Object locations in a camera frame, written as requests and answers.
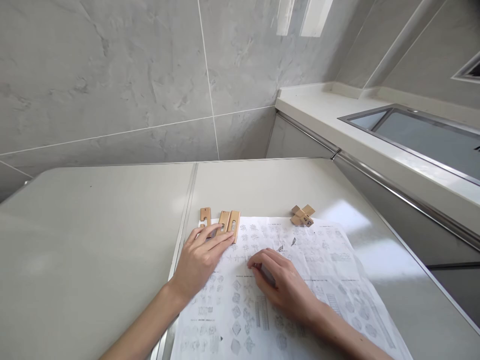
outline right hand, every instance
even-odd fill
[[[253,255],[247,266],[260,290],[288,318],[311,327],[321,317],[325,304],[315,297],[290,260],[266,248]],[[272,274],[275,287],[261,273],[262,267]]]

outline paper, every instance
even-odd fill
[[[178,317],[173,360],[338,358],[257,287],[247,261],[265,248],[291,260],[319,300],[391,357],[412,359],[338,224],[314,219],[311,227],[296,227],[287,217],[241,217],[237,243]]]

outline table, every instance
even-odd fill
[[[306,204],[343,225],[414,358],[480,354],[476,329],[337,166],[297,158],[60,168],[34,179],[0,205],[0,358],[99,357],[172,274],[200,208],[287,217]],[[173,330],[152,358],[168,359]]]

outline left hand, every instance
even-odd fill
[[[233,243],[233,231],[206,241],[208,234],[222,227],[213,224],[192,230],[181,250],[170,289],[185,305],[204,287],[224,251]]]

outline wall tile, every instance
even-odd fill
[[[211,115],[196,0],[0,1],[0,154]]]
[[[268,107],[215,117],[220,160],[264,158],[275,114]]]
[[[377,0],[336,80],[363,88],[420,2],[421,0]]]
[[[58,167],[218,160],[211,117],[0,156],[35,176]]]
[[[383,85],[480,109],[480,85],[451,79],[480,50],[479,14],[478,1],[447,0]]]
[[[0,203],[31,178],[0,162]]]
[[[308,0],[277,36],[279,0],[200,0],[213,113],[274,104],[277,89],[336,78],[373,0],[335,0],[321,37],[300,37]]]

